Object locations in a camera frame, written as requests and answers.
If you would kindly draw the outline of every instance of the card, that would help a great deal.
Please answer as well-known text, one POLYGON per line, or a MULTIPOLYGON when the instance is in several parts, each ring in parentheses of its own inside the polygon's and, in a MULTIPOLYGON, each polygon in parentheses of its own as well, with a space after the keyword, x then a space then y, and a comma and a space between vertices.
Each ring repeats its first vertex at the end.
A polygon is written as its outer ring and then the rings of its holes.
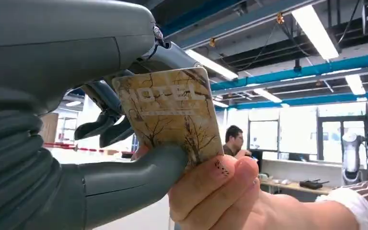
POLYGON ((223 155, 204 68, 114 78, 112 85, 140 144, 181 146, 188 153, 187 168, 223 155))

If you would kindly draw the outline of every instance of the desk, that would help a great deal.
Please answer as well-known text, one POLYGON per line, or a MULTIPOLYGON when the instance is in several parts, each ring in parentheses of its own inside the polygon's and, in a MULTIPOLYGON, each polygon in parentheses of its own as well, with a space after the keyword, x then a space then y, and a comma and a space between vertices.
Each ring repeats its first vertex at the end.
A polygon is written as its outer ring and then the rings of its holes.
POLYGON ((270 193, 272 193, 272 187, 292 189, 296 191, 302 191, 302 192, 313 193, 313 194, 318 194, 318 195, 328 195, 329 192, 333 189, 332 187, 324 186, 320 189, 314 190, 314 189, 301 187, 298 182, 291 182, 289 184, 277 184, 277 183, 274 183, 273 180, 261 180, 260 184, 269 186, 270 193))

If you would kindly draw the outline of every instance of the finger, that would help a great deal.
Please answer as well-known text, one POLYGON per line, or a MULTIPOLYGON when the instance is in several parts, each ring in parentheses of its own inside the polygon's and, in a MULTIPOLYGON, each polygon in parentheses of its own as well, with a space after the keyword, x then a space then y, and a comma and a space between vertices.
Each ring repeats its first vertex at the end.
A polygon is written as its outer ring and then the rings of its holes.
POLYGON ((185 174, 169 191, 172 220, 183 220, 209 194, 220 188, 233 175, 236 159, 217 156, 185 174))
POLYGON ((211 228, 211 230, 242 230, 242 229, 256 229, 254 220, 258 216, 252 213, 255 202, 259 199, 260 182, 256 178, 252 185, 250 185, 246 192, 221 216, 218 222, 211 228))
POLYGON ((255 161, 249 157, 240 158, 233 178, 194 208, 181 225, 191 230, 210 229, 249 186, 254 186, 257 172, 255 161))

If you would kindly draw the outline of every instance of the white robot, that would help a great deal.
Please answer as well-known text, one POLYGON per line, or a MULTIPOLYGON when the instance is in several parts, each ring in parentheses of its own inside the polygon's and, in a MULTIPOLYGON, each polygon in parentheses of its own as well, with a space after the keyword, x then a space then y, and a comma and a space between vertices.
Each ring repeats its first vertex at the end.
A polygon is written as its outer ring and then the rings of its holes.
POLYGON ((356 184, 363 181, 360 172, 359 146, 365 141, 368 146, 368 134, 366 137, 348 132, 343 137, 344 158, 342 178, 345 185, 356 184))

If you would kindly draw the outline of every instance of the black device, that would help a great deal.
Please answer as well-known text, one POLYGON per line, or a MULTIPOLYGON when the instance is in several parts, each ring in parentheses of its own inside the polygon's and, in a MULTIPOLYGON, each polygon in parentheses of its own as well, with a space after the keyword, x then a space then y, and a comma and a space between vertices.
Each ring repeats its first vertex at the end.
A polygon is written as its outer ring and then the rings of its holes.
POLYGON ((263 162, 263 151, 249 149, 249 152, 252 153, 251 157, 257 159, 257 166, 259 166, 259 173, 262 172, 262 162, 263 162))
POLYGON ((323 184, 326 184, 328 183, 329 181, 326 181, 326 182, 318 182, 320 179, 317 179, 317 180, 313 180, 313 181, 310 181, 310 180, 306 180, 306 181, 300 181, 299 182, 299 185, 301 187, 304 187, 304 188, 309 188, 309 189, 320 189, 323 187, 323 184))
POLYGON ((308 162, 308 161, 310 161, 310 156, 309 156, 309 154, 289 153, 288 154, 288 159, 290 161, 304 161, 304 162, 308 162))

